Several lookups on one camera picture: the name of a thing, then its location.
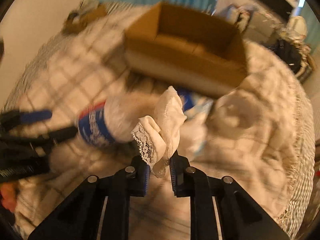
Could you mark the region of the white lace cloth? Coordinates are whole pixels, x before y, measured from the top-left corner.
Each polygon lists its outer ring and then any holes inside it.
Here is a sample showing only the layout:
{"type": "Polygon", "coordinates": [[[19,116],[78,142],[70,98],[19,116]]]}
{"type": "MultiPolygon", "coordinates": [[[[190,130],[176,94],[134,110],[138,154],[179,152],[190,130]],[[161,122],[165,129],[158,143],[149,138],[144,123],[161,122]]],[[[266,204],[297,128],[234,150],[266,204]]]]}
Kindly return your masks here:
{"type": "Polygon", "coordinates": [[[182,100],[172,87],[160,96],[153,116],[139,119],[131,134],[136,141],[140,156],[157,178],[165,176],[166,167],[180,142],[180,127],[186,116],[182,100]]]}

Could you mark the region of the clear plastic floss jar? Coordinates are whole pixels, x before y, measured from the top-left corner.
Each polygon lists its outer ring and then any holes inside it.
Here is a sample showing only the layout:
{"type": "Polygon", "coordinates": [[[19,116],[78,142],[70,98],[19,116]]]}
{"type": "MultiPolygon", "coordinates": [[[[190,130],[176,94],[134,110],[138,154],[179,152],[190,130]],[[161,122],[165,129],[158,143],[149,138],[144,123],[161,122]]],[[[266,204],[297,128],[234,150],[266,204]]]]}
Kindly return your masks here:
{"type": "Polygon", "coordinates": [[[140,92],[108,96],[80,113],[79,134],[84,142],[98,148],[130,142],[139,118],[152,115],[158,100],[158,95],[140,92]]]}

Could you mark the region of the blue tissue pack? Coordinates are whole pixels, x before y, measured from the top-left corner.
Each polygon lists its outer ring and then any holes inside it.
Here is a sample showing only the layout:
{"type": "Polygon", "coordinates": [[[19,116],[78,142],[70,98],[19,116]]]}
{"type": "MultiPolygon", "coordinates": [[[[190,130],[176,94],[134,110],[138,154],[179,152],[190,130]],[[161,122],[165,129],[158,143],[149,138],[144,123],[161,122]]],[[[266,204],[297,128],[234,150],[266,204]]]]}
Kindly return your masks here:
{"type": "Polygon", "coordinates": [[[185,89],[178,89],[177,93],[182,100],[183,113],[187,119],[205,122],[215,100],[185,89]]]}

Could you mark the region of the small cardboard box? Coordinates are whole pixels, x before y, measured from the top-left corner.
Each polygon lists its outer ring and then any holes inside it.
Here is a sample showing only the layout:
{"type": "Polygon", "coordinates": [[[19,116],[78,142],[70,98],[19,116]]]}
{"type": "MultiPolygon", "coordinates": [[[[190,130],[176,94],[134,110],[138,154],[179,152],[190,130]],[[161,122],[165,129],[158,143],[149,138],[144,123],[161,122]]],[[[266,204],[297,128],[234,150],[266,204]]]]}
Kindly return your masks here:
{"type": "Polygon", "coordinates": [[[95,9],[90,9],[84,14],[78,11],[71,12],[65,20],[62,32],[64,34],[78,34],[85,30],[92,22],[107,15],[106,6],[100,3],[95,9]]]}

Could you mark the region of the large cardboard box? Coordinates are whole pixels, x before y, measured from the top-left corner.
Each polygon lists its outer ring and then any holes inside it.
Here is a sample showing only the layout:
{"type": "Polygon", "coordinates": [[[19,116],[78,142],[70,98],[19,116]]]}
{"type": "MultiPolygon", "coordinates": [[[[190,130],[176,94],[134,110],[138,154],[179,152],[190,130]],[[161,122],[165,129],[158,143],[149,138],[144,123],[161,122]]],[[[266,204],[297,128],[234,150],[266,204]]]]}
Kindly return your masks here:
{"type": "Polygon", "coordinates": [[[220,17],[159,2],[124,34],[133,71],[219,98],[248,75],[240,31],[220,17]]]}

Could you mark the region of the black bag on chair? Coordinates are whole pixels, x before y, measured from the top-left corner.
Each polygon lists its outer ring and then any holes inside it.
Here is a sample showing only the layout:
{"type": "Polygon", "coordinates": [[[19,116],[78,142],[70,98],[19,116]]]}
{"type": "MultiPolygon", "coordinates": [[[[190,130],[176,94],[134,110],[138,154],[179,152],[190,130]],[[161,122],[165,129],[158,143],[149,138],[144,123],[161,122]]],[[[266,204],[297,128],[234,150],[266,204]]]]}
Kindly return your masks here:
{"type": "Polygon", "coordinates": [[[290,42],[279,39],[276,40],[270,49],[283,60],[294,74],[297,74],[301,68],[302,55],[299,50],[290,42]]]}

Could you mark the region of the black wall television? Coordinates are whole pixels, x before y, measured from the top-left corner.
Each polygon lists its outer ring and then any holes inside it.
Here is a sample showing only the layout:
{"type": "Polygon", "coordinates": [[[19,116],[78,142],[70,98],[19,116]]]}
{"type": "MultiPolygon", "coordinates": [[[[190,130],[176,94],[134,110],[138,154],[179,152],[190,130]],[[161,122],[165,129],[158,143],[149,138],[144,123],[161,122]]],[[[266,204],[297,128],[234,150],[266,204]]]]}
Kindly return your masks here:
{"type": "Polygon", "coordinates": [[[293,11],[293,6],[287,0],[258,0],[268,7],[274,14],[287,22],[293,11]]]}

